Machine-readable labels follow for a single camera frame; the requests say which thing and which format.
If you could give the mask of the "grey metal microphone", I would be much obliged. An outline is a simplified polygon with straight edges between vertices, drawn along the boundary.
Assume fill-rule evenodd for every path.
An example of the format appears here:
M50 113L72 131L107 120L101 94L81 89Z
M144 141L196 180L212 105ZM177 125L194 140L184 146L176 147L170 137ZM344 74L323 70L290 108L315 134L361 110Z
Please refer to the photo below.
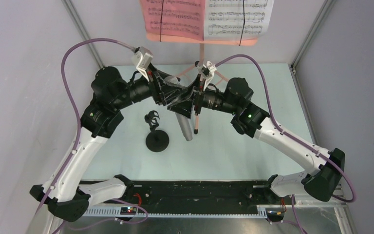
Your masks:
M172 76L172 75L167 76L165 78L165 81L167 81L171 84L180 85L180 82L179 82L179 80L176 76ZM189 119L187 117L185 117L184 115L181 115L179 113L175 113L175 115L176 115L176 118L178 120L180 129L181 129L181 132L182 132L184 138L186 139L186 141L191 141L193 139L193 133L192 133L192 129L191 129Z

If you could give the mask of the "pink paper sheet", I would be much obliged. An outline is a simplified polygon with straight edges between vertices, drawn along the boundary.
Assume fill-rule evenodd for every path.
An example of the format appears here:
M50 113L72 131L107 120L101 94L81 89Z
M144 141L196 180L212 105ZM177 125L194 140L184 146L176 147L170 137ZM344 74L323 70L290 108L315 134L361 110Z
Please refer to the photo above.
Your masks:
M204 39L204 0L141 0L140 6L147 33Z

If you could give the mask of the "white sheet music page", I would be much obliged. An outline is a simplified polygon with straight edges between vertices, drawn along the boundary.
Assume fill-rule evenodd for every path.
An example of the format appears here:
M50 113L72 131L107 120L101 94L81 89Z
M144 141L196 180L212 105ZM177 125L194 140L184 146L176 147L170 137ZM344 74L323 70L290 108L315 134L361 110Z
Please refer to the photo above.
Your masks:
M267 33L274 0L207 0L204 39L241 41Z

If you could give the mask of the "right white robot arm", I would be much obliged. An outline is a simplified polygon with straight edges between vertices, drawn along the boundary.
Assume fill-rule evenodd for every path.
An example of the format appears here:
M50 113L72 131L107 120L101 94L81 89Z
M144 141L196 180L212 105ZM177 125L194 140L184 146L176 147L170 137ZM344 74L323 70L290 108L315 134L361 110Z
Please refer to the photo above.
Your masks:
M244 78L231 78L224 92L208 89L200 79L185 87L177 77L168 76L165 84L176 89L169 110L185 117L202 108L232 114L231 124L239 134L269 144L303 168L300 173L271 176L263 191L268 203L275 204L286 195L308 194L324 202L334 197L344 171L345 153L311 144L285 129L271 113L251 102L253 90Z

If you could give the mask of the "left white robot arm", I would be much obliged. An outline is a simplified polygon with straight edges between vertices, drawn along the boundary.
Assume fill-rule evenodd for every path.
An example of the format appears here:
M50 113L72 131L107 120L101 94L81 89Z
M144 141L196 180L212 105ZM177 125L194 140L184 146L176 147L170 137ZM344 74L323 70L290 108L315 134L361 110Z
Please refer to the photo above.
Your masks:
M96 153L111 138L122 122L121 110L147 98L159 105L168 105L187 92L177 77L147 68L146 76L124 81L118 69L100 69L91 84L93 98L78 117L76 138L52 177L42 185L34 185L30 194L46 205L50 214L63 221L74 222L96 204L119 199L129 203L134 198L134 183L123 175L91 184L80 185L83 174Z

